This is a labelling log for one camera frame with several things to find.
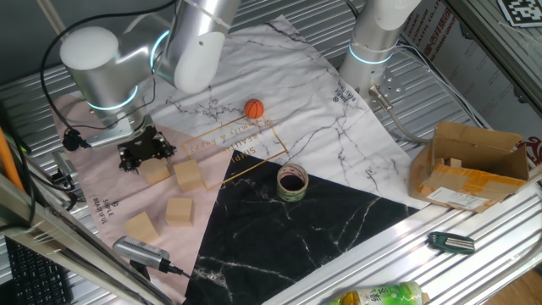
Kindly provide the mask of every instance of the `tape roll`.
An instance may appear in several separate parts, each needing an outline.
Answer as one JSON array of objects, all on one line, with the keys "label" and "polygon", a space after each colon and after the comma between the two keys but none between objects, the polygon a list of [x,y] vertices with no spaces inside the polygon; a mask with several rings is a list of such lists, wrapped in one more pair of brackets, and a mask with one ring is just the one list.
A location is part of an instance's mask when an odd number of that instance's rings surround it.
[{"label": "tape roll", "polygon": [[277,194],[287,202],[298,202],[307,193],[308,174],[301,165],[286,164],[277,174]]}]

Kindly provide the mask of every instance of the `pink mat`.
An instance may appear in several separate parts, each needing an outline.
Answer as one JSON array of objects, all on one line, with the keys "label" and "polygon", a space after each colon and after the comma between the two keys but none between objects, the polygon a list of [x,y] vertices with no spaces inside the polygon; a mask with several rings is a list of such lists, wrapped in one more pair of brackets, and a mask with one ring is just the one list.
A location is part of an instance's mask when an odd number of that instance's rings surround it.
[{"label": "pink mat", "polygon": [[[95,116],[88,112],[86,103],[78,102],[72,95],[64,95],[55,101],[59,108],[70,108],[63,114],[70,119],[92,120]],[[54,116],[59,135],[64,134],[65,127]],[[181,143],[192,139],[184,133],[157,125],[168,141],[177,147],[172,157],[172,164],[188,160],[181,148]],[[83,138],[99,133],[99,130],[77,128]],[[191,274],[196,262],[197,253],[207,228],[209,216],[213,211],[219,187],[210,191],[199,188],[182,193],[172,175],[168,179],[149,186],[145,177],[119,170],[120,158],[117,147],[106,147],[100,150],[80,149],[67,152],[79,173],[78,179],[91,215],[96,222],[102,241],[112,246],[125,235],[123,223],[145,211],[160,235],[152,244],[161,247],[171,254],[171,262]],[[221,153],[214,158],[207,158],[198,163],[203,177],[222,180],[230,163],[231,153]],[[173,228],[165,222],[168,199],[172,197],[190,197],[193,199],[194,226],[191,228]],[[188,279],[176,274],[163,274],[149,269],[151,277],[158,278],[164,293],[177,302],[185,295]]]}]

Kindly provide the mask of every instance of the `orange tube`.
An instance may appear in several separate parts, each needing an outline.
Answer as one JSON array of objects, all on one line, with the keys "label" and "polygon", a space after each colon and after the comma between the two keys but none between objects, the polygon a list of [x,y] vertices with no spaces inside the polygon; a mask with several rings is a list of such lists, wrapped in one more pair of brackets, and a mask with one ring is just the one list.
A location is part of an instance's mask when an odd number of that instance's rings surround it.
[{"label": "orange tube", "polygon": [[9,145],[3,135],[2,128],[0,128],[0,157],[2,158],[4,168],[6,168],[9,180],[21,189],[21,191],[25,191],[23,183],[20,181],[19,173],[17,173],[17,168],[15,167],[14,156],[9,150]]}]

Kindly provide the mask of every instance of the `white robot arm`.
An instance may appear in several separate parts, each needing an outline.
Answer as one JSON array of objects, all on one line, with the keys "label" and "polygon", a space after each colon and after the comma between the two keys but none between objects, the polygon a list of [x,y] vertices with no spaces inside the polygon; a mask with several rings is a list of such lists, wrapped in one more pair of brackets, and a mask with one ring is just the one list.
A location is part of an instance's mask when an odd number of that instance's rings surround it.
[{"label": "white robot arm", "polygon": [[[172,23],[157,14],[143,15],[119,37],[100,27],[71,33],[60,48],[60,58],[108,127],[86,139],[85,146],[118,145],[119,167],[125,171],[137,169],[149,158],[173,155],[175,147],[157,132],[137,84],[157,74],[189,94],[208,87],[240,1],[178,1]],[[340,75],[363,97],[381,80],[401,25],[420,1],[367,1],[340,68]],[[69,140],[78,135],[67,135],[64,145],[77,149],[79,143],[70,145]]]},{"label": "white robot arm", "polygon": [[[157,14],[142,15],[121,36],[89,26],[72,32],[60,48],[60,58],[89,106],[110,127],[85,139],[85,146],[118,145],[119,167],[125,171],[175,152],[147,115],[138,84],[157,74],[189,94],[207,88],[240,0],[176,4],[172,23]],[[64,137],[64,145],[75,150],[79,145],[70,145],[70,136]]]},{"label": "white robot arm", "polygon": [[362,97],[382,80],[401,26],[421,0],[367,0],[357,18],[340,76]]}]

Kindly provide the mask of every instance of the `orange ball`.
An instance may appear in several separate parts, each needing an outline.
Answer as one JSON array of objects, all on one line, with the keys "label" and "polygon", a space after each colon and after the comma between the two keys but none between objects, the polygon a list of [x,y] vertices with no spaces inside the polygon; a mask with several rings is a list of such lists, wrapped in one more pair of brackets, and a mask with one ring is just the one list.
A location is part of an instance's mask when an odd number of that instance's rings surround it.
[{"label": "orange ball", "polygon": [[263,103],[260,100],[252,99],[245,104],[245,114],[250,119],[257,119],[263,115]]}]

